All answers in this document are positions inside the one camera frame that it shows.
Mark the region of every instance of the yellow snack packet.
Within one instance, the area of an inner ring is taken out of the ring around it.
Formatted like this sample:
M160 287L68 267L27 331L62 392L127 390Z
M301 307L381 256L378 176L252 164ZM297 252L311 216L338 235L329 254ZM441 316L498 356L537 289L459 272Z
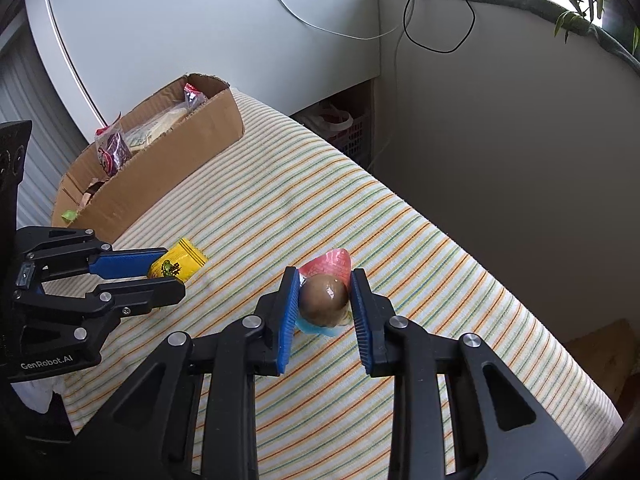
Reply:
M148 277L175 276L184 283L205 263L207 257L187 238L180 238L177 244L151 264Z

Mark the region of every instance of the gray wall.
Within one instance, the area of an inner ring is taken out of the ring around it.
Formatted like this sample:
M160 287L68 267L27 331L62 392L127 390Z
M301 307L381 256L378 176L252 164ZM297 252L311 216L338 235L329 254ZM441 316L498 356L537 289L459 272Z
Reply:
M42 65L26 22L0 49L0 122L31 120L33 129L18 188L18 228L50 225L58 184L86 146Z
M406 0L380 0L383 30ZM382 41L376 175L447 232L558 338L626 317L640 333L640 78L594 41L472 4L455 54ZM418 0L410 31L450 48L457 0Z

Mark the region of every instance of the brown cardboard box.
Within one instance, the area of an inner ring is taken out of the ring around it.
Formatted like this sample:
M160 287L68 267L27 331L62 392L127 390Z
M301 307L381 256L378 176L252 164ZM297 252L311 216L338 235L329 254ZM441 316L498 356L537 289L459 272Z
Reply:
M106 176L93 144L80 154L60 182L53 227L91 228L100 240L113 243L166 193L242 137L244 124L228 83L202 74L185 75L142 101L121 118L124 131L181 101L187 82L209 99L133 156L67 224L62 214L78 209L92 178Z

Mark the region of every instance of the metal bolt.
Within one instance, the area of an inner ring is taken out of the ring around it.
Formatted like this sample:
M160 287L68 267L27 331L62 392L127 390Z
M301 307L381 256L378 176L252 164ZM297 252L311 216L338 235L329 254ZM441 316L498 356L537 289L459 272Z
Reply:
M247 316L242 320L242 326L245 328L258 328L261 324L260 316Z
M187 335L184 332L174 332L166 340L171 346L182 346L187 342Z
M86 339L86 330L79 326L74 330L74 337L78 339L78 341L84 341Z
M471 348L478 348L482 343L482 338L479 335L469 333L462 336L462 342Z
M409 320L403 316L392 316L389 318L389 325L394 328L407 328Z

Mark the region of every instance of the striped tablecloth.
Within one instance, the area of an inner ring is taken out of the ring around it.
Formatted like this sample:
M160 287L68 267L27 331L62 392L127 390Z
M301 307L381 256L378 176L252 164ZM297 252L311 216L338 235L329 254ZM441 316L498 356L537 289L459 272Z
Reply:
M170 332L218 332L274 291L285 266L344 247L398 314L439 335L481 335L591 463L622 424L620 417L523 304L324 140L251 97L235 96L244 137L168 193L114 244L170 247L187 237L209 262L187 282L180 305L124 320L102 348L100 365L65 377L63 399L74 430ZM97 281L69 278L48 292L81 296ZM260 478L386 478L392 382L366 377L353 330L345 328L335 338L296 332L286 374L256 380ZM203 397L201 410L205 403ZM446 402L444 413L451 470ZM194 470L203 421L200 413Z

